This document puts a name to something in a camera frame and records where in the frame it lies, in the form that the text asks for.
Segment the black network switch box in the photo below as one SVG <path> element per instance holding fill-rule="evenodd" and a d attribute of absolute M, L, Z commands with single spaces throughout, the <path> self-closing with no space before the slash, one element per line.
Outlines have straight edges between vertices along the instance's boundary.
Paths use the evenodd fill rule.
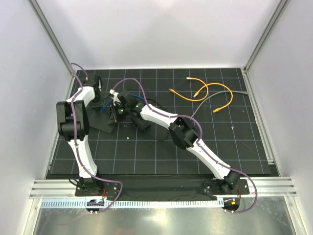
<path fill-rule="evenodd" d="M 109 115 L 92 110 L 89 113 L 89 125 L 91 128 L 111 134 L 114 126 L 108 125 Z"/>

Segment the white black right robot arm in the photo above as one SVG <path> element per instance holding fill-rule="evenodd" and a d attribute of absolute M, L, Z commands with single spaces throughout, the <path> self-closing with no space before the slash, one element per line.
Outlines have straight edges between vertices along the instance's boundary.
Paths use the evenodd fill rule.
<path fill-rule="evenodd" d="M 167 129 L 178 148 L 192 153 L 210 169 L 220 181 L 222 192 L 232 194 L 239 190 L 239 173 L 204 143 L 203 130 L 194 118 L 167 112 L 132 95 L 129 99 L 113 98 L 110 109 L 114 122 L 129 117 L 140 129 L 148 128 L 151 123 Z"/>

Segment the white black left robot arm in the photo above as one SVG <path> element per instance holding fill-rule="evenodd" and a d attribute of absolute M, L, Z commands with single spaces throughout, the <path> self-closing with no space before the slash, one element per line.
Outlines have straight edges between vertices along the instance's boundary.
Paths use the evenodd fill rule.
<path fill-rule="evenodd" d="M 72 97 L 56 104 L 58 132 L 71 147 L 79 169 L 77 195 L 98 196 L 104 189 L 88 140 L 90 127 L 86 107 L 101 99 L 96 89 L 96 86 L 82 86 Z"/>

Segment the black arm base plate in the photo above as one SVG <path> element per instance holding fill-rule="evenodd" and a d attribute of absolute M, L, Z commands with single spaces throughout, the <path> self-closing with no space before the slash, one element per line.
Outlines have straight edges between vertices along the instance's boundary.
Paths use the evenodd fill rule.
<path fill-rule="evenodd" d="M 123 179 L 121 200 L 175 201 L 207 199 L 214 195 L 250 193 L 247 180 L 240 179 L 234 190 L 222 189 L 222 180 L 201 176 L 165 176 Z"/>

